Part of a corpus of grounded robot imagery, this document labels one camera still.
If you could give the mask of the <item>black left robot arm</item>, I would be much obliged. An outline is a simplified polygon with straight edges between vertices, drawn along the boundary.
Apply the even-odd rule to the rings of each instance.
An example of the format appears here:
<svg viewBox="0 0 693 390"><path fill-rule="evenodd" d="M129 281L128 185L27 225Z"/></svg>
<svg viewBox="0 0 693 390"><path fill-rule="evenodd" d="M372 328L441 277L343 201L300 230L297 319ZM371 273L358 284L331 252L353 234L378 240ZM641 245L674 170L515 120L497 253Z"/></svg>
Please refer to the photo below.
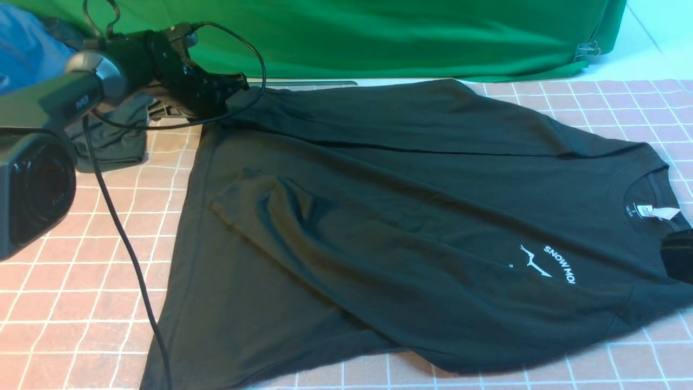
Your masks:
<svg viewBox="0 0 693 390"><path fill-rule="evenodd" d="M87 42L64 74L2 97L2 260L59 224L76 195L76 152L66 134L95 109L148 94L200 122L230 114L246 76L205 71L190 57L201 24Z"/></svg>

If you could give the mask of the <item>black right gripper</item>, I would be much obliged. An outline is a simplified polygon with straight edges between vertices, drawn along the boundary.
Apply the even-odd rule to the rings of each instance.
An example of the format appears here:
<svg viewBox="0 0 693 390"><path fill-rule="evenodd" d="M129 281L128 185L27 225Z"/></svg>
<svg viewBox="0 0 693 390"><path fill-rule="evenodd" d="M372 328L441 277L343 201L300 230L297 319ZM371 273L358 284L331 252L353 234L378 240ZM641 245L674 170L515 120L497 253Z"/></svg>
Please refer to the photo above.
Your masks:
<svg viewBox="0 0 693 390"><path fill-rule="evenodd" d="M692 282L692 230L673 232L661 243L666 274L680 282Z"/></svg>

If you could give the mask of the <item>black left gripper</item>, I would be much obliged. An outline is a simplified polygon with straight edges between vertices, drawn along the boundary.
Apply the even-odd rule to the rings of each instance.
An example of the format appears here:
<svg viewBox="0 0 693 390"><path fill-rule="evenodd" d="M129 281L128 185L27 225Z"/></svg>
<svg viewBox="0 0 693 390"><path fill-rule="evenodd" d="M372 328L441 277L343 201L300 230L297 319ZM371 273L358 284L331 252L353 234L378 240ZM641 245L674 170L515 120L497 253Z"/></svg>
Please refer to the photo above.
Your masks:
<svg viewBox="0 0 693 390"><path fill-rule="evenodd" d="M112 64L102 78L104 101L111 111L139 92L153 96L146 107L152 121L164 118L212 118L217 106L250 89L245 74L208 73L176 50L161 30L116 34L102 41L102 57Z"/></svg>

